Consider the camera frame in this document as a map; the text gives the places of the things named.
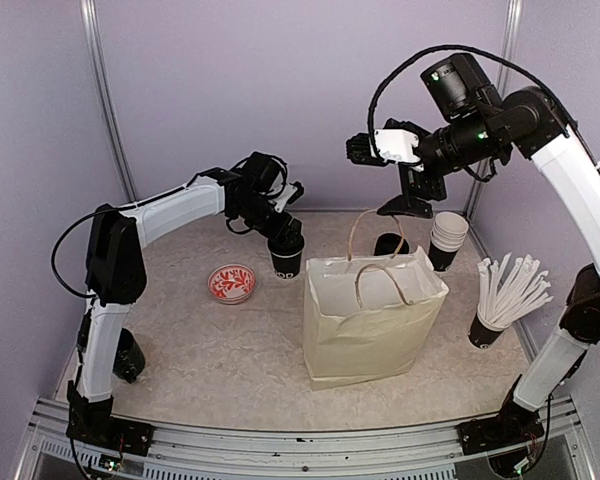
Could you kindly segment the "stack of paper cups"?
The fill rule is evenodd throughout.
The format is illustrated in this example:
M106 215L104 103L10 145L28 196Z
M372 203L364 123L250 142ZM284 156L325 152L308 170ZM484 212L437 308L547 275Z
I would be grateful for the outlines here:
M468 230L468 222L459 214L445 211L435 216L430 233L428 258L436 272L449 269L464 244Z

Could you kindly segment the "beige paper bag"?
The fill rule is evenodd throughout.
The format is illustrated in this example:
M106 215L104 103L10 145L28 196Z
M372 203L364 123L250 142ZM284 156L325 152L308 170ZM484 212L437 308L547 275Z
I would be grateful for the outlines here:
M448 293L422 248L307 260L302 348L312 390L408 372Z

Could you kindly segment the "black lid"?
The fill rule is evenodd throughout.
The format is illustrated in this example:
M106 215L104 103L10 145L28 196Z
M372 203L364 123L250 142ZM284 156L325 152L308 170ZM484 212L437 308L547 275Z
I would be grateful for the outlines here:
M302 235L267 241L267 248L270 253L281 258L293 257L300 254L304 246L305 240Z

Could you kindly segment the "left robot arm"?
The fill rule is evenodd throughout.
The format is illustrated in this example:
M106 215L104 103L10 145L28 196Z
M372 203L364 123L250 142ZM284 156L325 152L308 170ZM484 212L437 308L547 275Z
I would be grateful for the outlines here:
M68 388L70 411L82 430L101 445L113 443L120 424L111 415L111 380L124 320L143 294L147 275L143 250L190 223L222 214L240 219L274 247L300 251L301 223L287 206L304 194L288 178L281 158L254 152L230 169L213 167L185 184L148 199L114 207L108 203L85 215L90 222L86 252L86 301L76 351L78 367Z

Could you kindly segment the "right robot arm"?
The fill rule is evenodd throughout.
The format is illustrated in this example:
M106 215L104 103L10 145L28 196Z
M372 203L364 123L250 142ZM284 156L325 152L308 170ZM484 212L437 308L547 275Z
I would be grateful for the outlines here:
M430 203L446 197L446 175L470 171L482 160L507 164L517 149L557 193L593 259L578 272L559 325L511 387L491 423L492 436L511 444L529 429L530 415L574 372L589 347L600 342L600 163L577 121L542 80L498 55L460 44L425 48L381 81L368 107L366 145L361 155L353 156L354 162L391 163L377 144L379 100L401 73L437 52L446 53L446 58L420 78L447 124L429 133L411 122L389 122L389 133L415 137L405 144L411 157L398 165L402 176L413 171L416 182L405 183L401 195L383 206L383 214L429 218Z

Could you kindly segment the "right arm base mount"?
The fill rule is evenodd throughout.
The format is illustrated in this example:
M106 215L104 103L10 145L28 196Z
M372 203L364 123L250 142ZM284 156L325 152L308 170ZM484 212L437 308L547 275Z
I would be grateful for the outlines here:
M514 390L518 377L507 392L499 411L483 419L460 423L456 429L464 455L496 450L545 434L538 410L526 410L514 402Z

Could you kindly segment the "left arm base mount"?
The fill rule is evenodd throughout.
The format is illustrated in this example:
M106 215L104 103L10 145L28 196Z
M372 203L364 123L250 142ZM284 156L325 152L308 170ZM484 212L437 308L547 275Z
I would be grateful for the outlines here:
M114 397L90 401L68 382L69 418L66 435L85 444L146 457L155 427L112 415Z

